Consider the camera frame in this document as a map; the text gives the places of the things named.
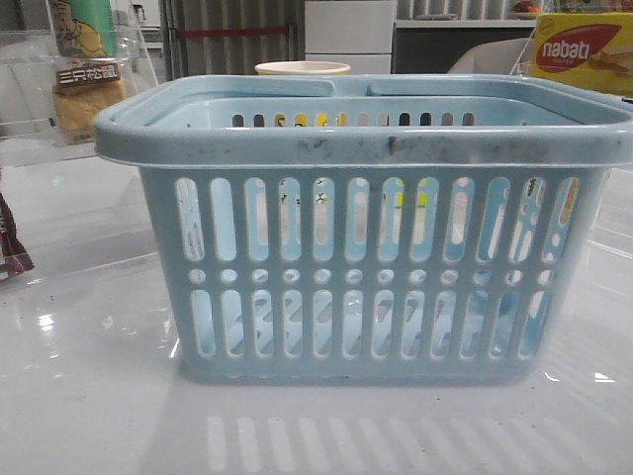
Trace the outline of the clear acrylic display shelf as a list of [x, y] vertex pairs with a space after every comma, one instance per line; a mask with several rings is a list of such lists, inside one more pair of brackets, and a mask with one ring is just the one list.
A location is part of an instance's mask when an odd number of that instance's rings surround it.
[[[61, 56], [49, 1], [1, 4], [1, 163], [17, 166], [89, 156], [92, 142], [68, 144], [52, 99]], [[109, 1], [117, 36], [113, 57], [131, 98], [157, 84], [143, 35], [151, 1]]]

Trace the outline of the white cabinet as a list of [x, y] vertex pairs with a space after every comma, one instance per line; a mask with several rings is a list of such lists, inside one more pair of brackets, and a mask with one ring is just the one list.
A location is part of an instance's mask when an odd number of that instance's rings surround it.
[[392, 70], [395, 1], [308, 1], [305, 58], [346, 63], [353, 74]]

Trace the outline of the yellow nabati wafer box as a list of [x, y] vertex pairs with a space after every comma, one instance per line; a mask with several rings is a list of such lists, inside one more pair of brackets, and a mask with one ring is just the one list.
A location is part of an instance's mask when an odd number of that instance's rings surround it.
[[601, 93], [631, 96], [632, 15], [539, 16], [525, 73]]

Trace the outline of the light blue plastic basket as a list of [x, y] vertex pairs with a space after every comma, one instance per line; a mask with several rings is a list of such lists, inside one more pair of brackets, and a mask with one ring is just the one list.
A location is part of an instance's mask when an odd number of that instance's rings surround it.
[[94, 129], [205, 378], [522, 378], [632, 161], [624, 99], [509, 75], [191, 76]]

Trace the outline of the packaged bread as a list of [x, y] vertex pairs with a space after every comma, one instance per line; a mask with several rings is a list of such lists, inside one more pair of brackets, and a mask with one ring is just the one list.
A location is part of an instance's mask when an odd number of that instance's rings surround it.
[[126, 82], [113, 60], [62, 57], [55, 64], [52, 99], [68, 144], [92, 142], [96, 115], [126, 97]]

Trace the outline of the yellow popcorn paper cup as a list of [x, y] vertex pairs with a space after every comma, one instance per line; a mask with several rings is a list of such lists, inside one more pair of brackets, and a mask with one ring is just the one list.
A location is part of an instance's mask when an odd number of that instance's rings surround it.
[[294, 60], [259, 63], [254, 69], [258, 75], [346, 75], [351, 67], [340, 62]]

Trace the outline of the maroon snack bag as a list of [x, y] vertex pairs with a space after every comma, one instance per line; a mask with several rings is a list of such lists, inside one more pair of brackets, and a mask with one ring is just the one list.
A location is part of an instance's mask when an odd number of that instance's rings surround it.
[[1, 197], [1, 280], [5, 281], [35, 268], [17, 236], [13, 214]]

